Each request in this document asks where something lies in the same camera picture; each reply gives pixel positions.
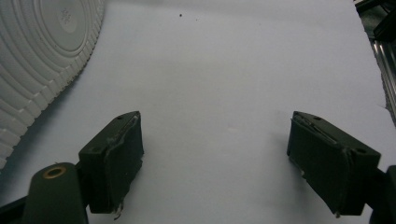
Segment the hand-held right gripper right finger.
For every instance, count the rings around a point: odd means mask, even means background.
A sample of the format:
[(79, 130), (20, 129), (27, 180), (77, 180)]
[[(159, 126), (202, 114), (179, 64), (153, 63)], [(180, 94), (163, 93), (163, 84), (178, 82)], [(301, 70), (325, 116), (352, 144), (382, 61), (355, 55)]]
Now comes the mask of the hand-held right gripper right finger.
[(287, 155), (336, 215), (359, 216), (380, 153), (326, 119), (295, 111)]

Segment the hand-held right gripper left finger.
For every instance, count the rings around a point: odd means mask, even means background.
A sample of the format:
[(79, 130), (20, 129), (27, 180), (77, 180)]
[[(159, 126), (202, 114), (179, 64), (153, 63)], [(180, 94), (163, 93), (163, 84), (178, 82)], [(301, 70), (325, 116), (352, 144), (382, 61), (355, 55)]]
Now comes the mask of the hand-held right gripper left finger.
[(115, 117), (78, 153), (85, 201), (92, 213), (122, 209), (143, 155), (139, 111)]

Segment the white sneaker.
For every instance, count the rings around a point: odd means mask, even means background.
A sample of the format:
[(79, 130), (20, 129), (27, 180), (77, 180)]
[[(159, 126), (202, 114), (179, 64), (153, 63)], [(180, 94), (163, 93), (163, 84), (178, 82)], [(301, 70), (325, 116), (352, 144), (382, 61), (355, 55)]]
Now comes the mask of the white sneaker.
[(106, 0), (0, 0), (0, 170), (92, 56)]

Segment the black stand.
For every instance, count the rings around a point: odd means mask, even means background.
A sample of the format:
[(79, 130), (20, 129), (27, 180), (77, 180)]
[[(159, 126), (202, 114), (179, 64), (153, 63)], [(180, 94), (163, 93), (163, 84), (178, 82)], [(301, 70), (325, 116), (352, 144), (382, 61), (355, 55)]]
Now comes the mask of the black stand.
[(373, 29), (375, 40), (392, 42), (396, 38), (396, 0), (354, 0), (359, 15), (381, 7), (386, 16)]

